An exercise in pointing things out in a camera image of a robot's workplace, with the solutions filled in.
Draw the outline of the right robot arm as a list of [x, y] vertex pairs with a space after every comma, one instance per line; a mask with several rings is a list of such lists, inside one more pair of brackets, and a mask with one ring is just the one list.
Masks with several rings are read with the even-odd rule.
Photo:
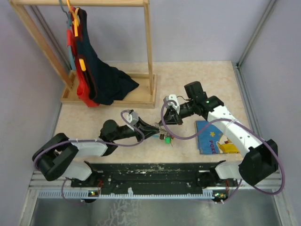
[[254, 186], [278, 170], [277, 144], [265, 141], [243, 126], [216, 96], [208, 97], [199, 81], [184, 86], [189, 100], [183, 104], [176, 95], [164, 98], [160, 124], [181, 125], [184, 118], [194, 114], [214, 125], [238, 149], [242, 161], [222, 161], [210, 174], [210, 181], [221, 186], [227, 179], [242, 179]]

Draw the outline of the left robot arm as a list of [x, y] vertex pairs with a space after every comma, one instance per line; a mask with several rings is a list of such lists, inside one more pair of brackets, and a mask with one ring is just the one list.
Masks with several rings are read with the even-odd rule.
[[159, 128], [147, 124], [138, 116], [126, 119], [124, 126], [114, 120], [107, 120], [100, 136], [94, 140], [76, 140], [68, 138], [64, 133], [56, 134], [32, 156], [32, 161], [47, 181], [63, 176], [78, 179], [92, 187], [97, 183], [98, 175], [92, 172], [87, 163], [75, 162], [75, 158], [108, 156], [120, 146], [117, 140], [135, 137], [137, 142], [130, 144], [130, 147], [134, 147], [158, 133]]

